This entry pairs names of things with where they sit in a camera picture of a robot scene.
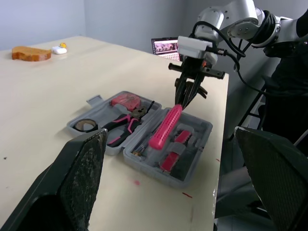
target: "tool case latch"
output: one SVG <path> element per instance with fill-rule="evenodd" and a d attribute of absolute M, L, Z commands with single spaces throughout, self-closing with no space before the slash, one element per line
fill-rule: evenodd
<path fill-rule="evenodd" d="M 91 105 L 91 107 L 95 107 L 99 103 L 102 103 L 104 100 L 100 95 L 96 95 L 92 97 L 91 99 L 87 100 L 87 103 Z"/>

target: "roll of tape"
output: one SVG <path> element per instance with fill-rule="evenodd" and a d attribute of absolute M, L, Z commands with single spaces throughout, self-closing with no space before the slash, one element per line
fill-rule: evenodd
<path fill-rule="evenodd" d="M 93 128 L 91 128 L 89 130 L 84 130 L 83 127 L 84 127 L 85 124 L 90 124 L 90 125 L 93 126 Z M 81 120 L 79 120 L 75 123 L 73 128 L 77 131 L 88 133 L 88 132 L 91 132 L 91 131 L 98 130 L 98 124 L 92 119 L 81 119 Z"/>

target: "yellow rubber duck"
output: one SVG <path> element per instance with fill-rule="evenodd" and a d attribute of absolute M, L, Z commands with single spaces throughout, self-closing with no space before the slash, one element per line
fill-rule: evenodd
<path fill-rule="evenodd" d="M 64 42 L 61 42 L 59 47 L 66 48 L 66 44 Z"/>

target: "small screwdriver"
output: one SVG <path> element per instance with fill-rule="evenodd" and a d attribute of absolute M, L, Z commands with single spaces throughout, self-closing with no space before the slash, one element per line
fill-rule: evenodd
<path fill-rule="evenodd" d="M 150 138 L 154 135 L 154 133 L 157 131 L 159 126 L 160 124 L 154 129 L 154 131 L 152 131 L 151 133 L 148 133 L 148 135 L 135 146 L 135 150 L 132 151 L 134 155 L 136 156 L 142 155 L 144 150 L 149 146 Z"/>

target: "pink screwdriver handle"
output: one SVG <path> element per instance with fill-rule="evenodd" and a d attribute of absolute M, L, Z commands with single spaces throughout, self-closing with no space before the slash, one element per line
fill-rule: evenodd
<path fill-rule="evenodd" d="M 173 130 L 174 126 L 177 124 L 180 115 L 183 111 L 182 105 L 176 104 L 167 114 L 164 121 L 159 126 L 157 132 L 152 136 L 149 141 L 149 146 L 162 150 L 166 139 L 170 132 Z"/>

